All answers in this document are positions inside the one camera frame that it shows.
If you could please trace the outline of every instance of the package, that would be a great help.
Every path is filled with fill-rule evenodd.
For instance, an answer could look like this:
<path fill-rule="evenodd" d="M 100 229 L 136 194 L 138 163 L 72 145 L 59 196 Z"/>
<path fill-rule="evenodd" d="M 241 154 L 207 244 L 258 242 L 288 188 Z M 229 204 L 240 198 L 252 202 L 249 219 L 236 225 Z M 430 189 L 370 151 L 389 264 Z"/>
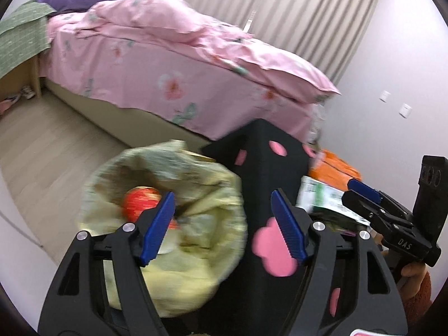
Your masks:
<path fill-rule="evenodd" d="M 302 177 L 302 184 L 297 196 L 296 206 L 303 208 L 306 212 L 324 213 L 323 210 L 332 211 L 339 215 L 339 222 L 345 221 L 344 217 L 351 219 L 363 226 L 369 226 L 370 222 L 358 214 L 349 210 L 342 204 L 343 191 L 326 185 L 310 177 Z"/>
<path fill-rule="evenodd" d="M 142 268 L 151 299 L 161 317 L 194 311 L 214 295 L 243 255 L 247 224 L 240 178 L 188 152 L 183 141 L 125 150 L 87 183 L 79 228 L 93 236 L 114 232 L 127 222 L 123 198 L 138 186 L 172 191 L 176 200 L 178 228 L 169 230 L 174 234 L 170 248 Z M 104 272 L 109 303 L 119 309 L 111 261 L 104 262 Z"/>
<path fill-rule="evenodd" d="M 322 150 L 314 159 L 310 177 L 341 191 L 347 191 L 350 179 L 361 180 L 361 174 L 336 154 Z"/>

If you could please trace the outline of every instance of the pink bedsheet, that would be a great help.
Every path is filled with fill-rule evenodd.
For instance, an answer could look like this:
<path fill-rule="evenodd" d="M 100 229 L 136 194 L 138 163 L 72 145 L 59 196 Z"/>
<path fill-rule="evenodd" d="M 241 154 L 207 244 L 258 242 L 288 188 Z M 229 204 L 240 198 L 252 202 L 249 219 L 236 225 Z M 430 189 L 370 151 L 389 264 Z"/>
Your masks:
<path fill-rule="evenodd" d="M 211 140 L 263 118 L 306 141 L 312 115 L 309 102 L 225 69 L 222 60 L 214 65 L 193 59 L 185 44 L 91 31 L 80 36 L 78 22 L 85 14 L 59 15 L 49 21 L 52 47 L 42 55 L 41 73 L 53 82 L 118 107 L 154 113 Z"/>

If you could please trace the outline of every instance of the curtain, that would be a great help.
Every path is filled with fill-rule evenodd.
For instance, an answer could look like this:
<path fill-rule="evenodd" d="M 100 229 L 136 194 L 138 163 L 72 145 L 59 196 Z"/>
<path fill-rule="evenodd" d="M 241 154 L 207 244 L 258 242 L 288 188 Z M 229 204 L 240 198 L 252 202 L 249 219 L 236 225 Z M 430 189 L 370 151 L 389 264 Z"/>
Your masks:
<path fill-rule="evenodd" d="M 308 60 L 337 83 L 377 0 L 185 0 L 197 11 Z"/>

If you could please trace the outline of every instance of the cable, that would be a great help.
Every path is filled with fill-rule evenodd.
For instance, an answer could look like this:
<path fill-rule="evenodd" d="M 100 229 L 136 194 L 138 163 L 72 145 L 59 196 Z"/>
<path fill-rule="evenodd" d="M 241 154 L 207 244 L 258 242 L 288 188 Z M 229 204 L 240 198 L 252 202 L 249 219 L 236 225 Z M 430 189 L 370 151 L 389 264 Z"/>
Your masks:
<path fill-rule="evenodd" d="M 36 240 L 34 240 L 31 236 L 26 234 L 20 227 L 18 227 L 14 222 L 12 222 L 9 218 L 5 216 L 5 214 L 0 210 L 0 217 L 10 224 L 12 228 L 14 228 L 19 234 L 21 234 L 25 239 L 28 239 L 33 244 L 43 249 L 43 245 L 39 244 Z"/>

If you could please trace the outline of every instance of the orange bag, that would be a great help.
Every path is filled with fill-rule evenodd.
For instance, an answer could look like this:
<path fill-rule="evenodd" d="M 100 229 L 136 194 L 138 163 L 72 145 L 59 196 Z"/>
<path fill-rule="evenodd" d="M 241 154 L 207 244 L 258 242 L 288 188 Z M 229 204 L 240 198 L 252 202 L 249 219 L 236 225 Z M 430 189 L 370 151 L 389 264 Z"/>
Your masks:
<path fill-rule="evenodd" d="M 361 180 L 361 174 L 355 168 L 327 150 L 317 154 L 315 165 L 310 170 L 310 177 L 341 191 L 348 190 L 347 182 L 350 179 Z"/>

